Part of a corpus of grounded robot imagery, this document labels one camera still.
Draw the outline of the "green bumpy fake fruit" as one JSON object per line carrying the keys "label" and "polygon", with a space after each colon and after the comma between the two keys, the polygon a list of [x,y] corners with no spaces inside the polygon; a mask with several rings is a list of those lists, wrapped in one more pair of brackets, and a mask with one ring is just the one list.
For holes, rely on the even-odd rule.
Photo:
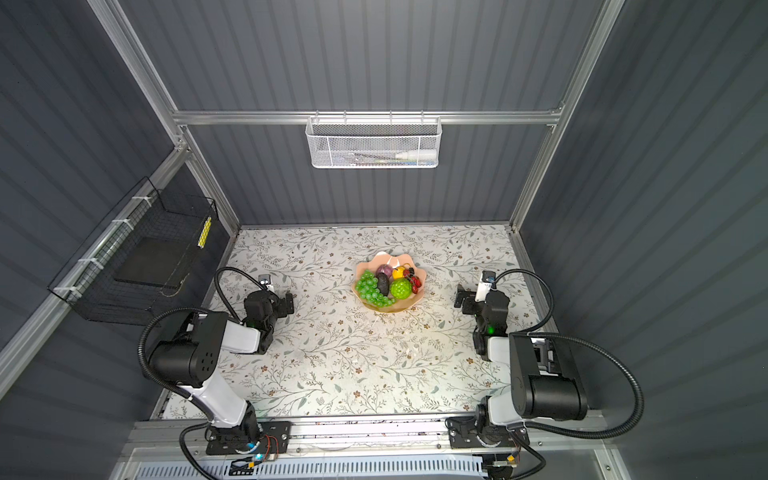
{"label": "green bumpy fake fruit", "polygon": [[405,277],[394,279],[390,284],[390,294],[395,300],[406,300],[413,294],[413,285]]}

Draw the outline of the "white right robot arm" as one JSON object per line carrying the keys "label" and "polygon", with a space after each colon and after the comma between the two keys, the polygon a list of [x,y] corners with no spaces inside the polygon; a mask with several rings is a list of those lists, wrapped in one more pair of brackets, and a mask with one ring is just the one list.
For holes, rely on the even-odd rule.
{"label": "white right robot arm", "polygon": [[509,298],[499,291],[457,288],[454,306],[474,317],[473,346],[482,360],[499,366],[509,391],[478,404],[469,432],[482,441],[501,428],[545,418],[576,421],[586,417],[588,401],[570,347],[564,341],[508,333]]}

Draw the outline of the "green fake grape bunch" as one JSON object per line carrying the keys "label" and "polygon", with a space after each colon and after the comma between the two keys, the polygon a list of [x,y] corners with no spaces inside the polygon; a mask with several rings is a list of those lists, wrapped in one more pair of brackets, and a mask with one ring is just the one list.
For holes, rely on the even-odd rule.
{"label": "green fake grape bunch", "polygon": [[386,308],[396,303],[396,300],[389,295],[384,297],[377,289],[376,272],[364,270],[360,278],[355,283],[355,291],[362,301],[372,307]]}

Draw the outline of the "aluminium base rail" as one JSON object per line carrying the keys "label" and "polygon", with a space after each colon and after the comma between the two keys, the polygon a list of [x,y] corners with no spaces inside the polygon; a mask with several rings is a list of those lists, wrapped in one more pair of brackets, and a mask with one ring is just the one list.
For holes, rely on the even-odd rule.
{"label": "aluminium base rail", "polygon": [[[452,434],[446,419],[455,413],[285,417],[290,432],[278,437],[282,459],[331,456],[485,455],[512,453],[513,444],[466,440]],[[117,464],[183,461],[178,437],[197,419],[152,420],[134,424]]]}

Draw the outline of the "pink scalloped fruit bowl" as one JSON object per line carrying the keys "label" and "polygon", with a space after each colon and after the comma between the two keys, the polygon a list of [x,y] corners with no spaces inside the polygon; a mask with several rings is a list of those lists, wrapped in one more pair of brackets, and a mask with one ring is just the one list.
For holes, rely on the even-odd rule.
{"label": "pink scalloped fruit bowl", "polygon": [[380,252],[357,266],[353,293],[378,313],[397,313],[416,305],[426,292],[427,272],[407,254]]}

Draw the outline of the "dark fake avocado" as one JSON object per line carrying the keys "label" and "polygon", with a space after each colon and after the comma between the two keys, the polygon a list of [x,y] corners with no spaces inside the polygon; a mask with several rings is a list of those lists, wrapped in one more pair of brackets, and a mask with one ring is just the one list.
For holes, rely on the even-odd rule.
{"label": "dark fake avocado", "polygon": [[390,277],[380,272],[376,275],[377,289],[381,295],[387,297],[390,293]]}

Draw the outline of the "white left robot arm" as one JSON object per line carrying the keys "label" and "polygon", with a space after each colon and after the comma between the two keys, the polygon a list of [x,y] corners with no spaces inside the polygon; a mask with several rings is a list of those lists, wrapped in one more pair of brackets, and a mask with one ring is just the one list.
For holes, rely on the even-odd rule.
{"label": "white left robot arm", "polygon": [[208,453],[286,451],[292,424],[262,424],[251,402],[235,393],[218,370],[220,353],[263,355],[279,319],[294,312],[293,298],[258,291],[244,300],[246,317],[226,311],[182,307],[166,311],[144,327],[137,347],[143,375],[190,402],[206,418]]}

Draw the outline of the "red fake cherry pair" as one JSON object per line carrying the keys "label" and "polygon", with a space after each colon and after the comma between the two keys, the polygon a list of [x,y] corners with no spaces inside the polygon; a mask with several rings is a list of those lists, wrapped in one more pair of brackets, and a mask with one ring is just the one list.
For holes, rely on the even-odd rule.
{"label": "red fake cherry pair", "polygon": [[404,269],[404,277],[409,279],[412,282],[418,281],[418,276],[415,273],[415,270],[413,268],[405,268]]}
{"label": "red fake cherry pair", "polygon": [[413,294],[418,294],[418,293],[419,293],[419,290],[420,290],[420,289],[421,289],[421,287],[422,287],[422,282],[421,282],[421,280],[420,280],[418,277],[412,277],[412,278],[410,279],[410,281],[411,281],[411,286],[412,286],[412,293],[413,293]]}

